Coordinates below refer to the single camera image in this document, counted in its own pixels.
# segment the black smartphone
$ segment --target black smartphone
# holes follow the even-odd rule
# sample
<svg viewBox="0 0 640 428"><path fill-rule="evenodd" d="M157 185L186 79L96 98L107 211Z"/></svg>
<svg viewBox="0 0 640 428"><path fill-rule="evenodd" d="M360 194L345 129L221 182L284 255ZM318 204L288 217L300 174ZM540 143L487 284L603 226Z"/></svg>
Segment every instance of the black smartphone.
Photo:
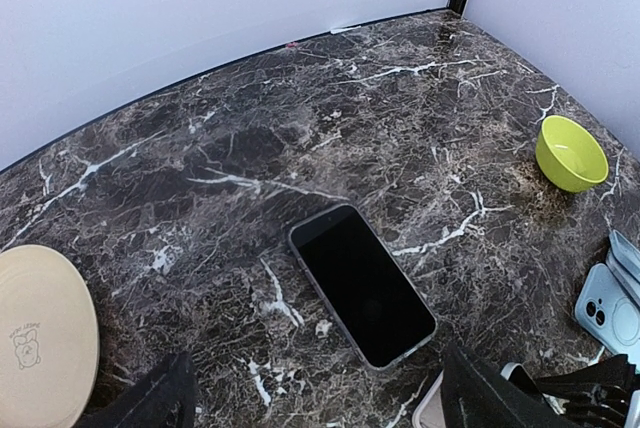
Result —
<svg viewBox="0 0 640 428"><path fill-rule="evenodd" d="M294 226L291 249L337 324L382 370L433 336L436 319L358 210L334 206Z"/></svg>

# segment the white wall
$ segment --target white wall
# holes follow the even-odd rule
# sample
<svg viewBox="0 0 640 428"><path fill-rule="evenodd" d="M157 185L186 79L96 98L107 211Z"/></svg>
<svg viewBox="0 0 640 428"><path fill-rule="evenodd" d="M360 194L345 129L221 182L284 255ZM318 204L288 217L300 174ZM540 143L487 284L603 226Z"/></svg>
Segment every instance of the white wall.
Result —
<svg viewBox="0 0 640 428"><path fill-rule="evenodd" d="M640 156L640 0L469 0L469 18Z"/></svg>
<svg viewBox="0 0 640 428"><path fill-rule="evenodd" d="M447 1L0 0L0 169L203 70Z"/></svg>

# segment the beige plate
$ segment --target beige plate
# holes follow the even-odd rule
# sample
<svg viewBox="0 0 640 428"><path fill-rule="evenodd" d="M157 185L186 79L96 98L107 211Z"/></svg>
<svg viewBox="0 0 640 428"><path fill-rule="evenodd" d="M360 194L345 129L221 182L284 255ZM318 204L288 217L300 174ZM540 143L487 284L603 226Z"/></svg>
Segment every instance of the beige plate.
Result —
<svg viewBox="0 0 640 428"><path fill-rule="evenodd" d="M98 323L75 267L37 245L0 254L0 426L71 427L98 369Z"/></svg>

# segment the dark brown marble surface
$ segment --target dark brown marble surface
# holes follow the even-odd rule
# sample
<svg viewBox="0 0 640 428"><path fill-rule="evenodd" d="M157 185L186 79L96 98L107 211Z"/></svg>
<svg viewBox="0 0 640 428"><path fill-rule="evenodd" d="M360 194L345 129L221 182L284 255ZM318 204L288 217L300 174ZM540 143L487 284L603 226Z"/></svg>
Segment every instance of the dark brown marble surface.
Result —
<svg viewBox="0 0 640 428"><path fill-rule="evenodd" d="M609 181L541 175L541 120L587 127ZM640 166L512 51L449 12L260 54L172 86L0 175L0 246L71 259L95 300L88 411L191 350L199 426L407 427L455 341L534 374L599 351L572 319L610 227L638 242ZM348 199L439 331L367 372L296 266L287 228Z"/></svg>

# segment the bowl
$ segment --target bowl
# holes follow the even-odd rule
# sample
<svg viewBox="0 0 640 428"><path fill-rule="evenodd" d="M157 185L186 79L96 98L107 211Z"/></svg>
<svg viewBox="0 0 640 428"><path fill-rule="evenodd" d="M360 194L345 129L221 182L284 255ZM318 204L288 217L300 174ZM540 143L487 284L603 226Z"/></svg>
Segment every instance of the bowl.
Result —
<svg viewBox="0 0 640 428"><path fill-rule="evenodd" d="M580 193L609 176L609 163L591 133L564 116L542 122L536 160L544 175L558 188Z"/></svg>

